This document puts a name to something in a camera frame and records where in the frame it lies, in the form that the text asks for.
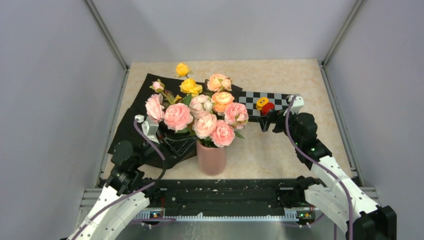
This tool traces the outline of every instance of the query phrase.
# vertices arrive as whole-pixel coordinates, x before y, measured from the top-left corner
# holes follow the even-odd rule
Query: black and white checkered board
[[[286,98],[289,94],[257,92],[257,91],[241,91],[238,102],[246,105],[249,114],[249,122],[258,122],[257,118],[261,116],[261,111],[256,109],[256,102],[267,97],[269,102],[275,104],[275,110],[286,110],[289,106]]]

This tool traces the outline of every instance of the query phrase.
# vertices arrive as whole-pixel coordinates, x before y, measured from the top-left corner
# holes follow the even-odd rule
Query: pink vase
[[[206,147],[199,141],[196,142],[197,162],[200,170],[210,176],[222,173],[227,165],[225,147]]]

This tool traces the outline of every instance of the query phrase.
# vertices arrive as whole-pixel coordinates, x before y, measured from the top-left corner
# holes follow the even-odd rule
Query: yellow ring
[[[262,110],[262,107],[263,106],[265,106],[265,104],[267,104],[269,101],[268,101],[268,98],[267,97],[261,97],[261,98],[259,98],[259,100],[256,102],[256,109],[257,110]]]

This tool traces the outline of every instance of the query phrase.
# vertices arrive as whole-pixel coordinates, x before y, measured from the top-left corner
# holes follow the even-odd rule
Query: gray wall
[[[424,1],[370,0],[329,76],[365,182],[397,212],[399,239],[422,239]]]
[[[0,1],[0,239],[72,232],[123,76],[82,0]]]
[[[94,0],[125,60],[323,59],[355,0]]]

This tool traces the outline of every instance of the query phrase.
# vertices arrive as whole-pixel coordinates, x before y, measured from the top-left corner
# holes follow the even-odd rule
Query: marble table surface
[[[311,113],[318,124],[318,138],[332,151],[341,168],[352,172],[330,104],[323,77],[316,59],[186,61],[189,76],[203,82],[210,75],[230,76],[233,84],[244,91],[300,94],[305,106],[300,112]],[[146,74],[175,77],[178,62],[134,62],[131,65],[116,127],[133,103]],[[296,157],[295,150],[284,133],[262,132],[258,123],[250,122],[227,148],[227,166],[223,173],[208,176],[200,172],[197,157],[178,163],[166,171],[163,179],[292,179],[300,175],[314,176]],[[103,178],[113,167],[111,155]],[[139,168],[147,177],[157,178],[161,169],[144,165]]]

